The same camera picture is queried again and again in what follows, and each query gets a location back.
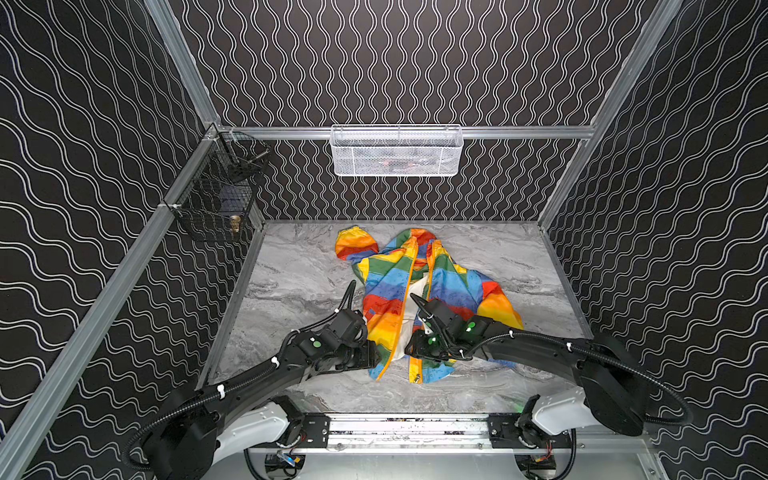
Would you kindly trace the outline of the rainbow striped jacket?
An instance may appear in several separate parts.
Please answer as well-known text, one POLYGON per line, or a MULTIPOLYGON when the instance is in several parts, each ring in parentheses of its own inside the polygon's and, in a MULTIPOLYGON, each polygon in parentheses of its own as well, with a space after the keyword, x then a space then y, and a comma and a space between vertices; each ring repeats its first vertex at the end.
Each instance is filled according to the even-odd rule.
POLYGON ((364 286, 362 313, 368 339, 381 355, 369 370, 375 380, 381 379, 392 361, 406 356, 411 336, 424 329, 413 294, 444 302, 466 321, 480 315, 509 327, 524 327, 502 287, 485 274, 454 262, 428 230, 404 230, 381 247, 367 231, 352 226, 338 233, 335 253, 351 265, 364 286))

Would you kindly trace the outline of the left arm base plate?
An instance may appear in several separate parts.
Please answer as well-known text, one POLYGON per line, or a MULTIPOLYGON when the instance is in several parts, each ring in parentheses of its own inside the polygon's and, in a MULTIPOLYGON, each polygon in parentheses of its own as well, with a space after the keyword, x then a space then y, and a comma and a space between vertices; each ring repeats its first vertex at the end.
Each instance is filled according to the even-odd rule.
POLYGON ((320 413, 310 413, 301 419, 291 420, 286 431, 276 440, 263 447, 274 449, 326 448, 331 418, 320 413))

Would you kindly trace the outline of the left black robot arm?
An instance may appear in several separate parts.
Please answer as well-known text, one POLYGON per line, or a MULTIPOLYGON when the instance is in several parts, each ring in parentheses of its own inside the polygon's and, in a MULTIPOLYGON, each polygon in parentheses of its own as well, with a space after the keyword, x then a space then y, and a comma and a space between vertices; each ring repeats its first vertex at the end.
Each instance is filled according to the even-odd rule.
POLYGON ((234 377, 174 391, 160 412, 130 437, 121 463, 157 479, 200 479, 222 451, 225 430, 287 388, 319 375, 368 370, 379 362, 363 314, 352 308, 356 283, 326 317, 292 330, 278 351, 234 377))

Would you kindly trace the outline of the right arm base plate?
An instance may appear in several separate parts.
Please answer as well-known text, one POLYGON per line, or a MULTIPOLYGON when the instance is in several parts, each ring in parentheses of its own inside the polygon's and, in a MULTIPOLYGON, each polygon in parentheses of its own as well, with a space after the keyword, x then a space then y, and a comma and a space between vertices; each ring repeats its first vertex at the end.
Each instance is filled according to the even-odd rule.
POLYGON ((520 414, 490 414, 487 418, 489 440, 494 449, 568 449, 573 442, 568 432, 548 434, 520 414))

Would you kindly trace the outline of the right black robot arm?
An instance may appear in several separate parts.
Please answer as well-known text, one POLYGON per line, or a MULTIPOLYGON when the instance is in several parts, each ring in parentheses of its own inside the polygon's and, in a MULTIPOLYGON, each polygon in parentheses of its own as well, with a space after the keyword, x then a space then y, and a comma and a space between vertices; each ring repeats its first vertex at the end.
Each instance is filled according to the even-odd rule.
POLYGON ((551 336, 481 315, 465 320, 438 299, 411 299, 425 326, 405 348, 412 358, 522 365, 572 383, 568 391, 526 401, 516 429, 527 444, 596 425, 637 437, 648 424, 687 426, 694 419, 678 392, 650 375, 612 338, 551 336))

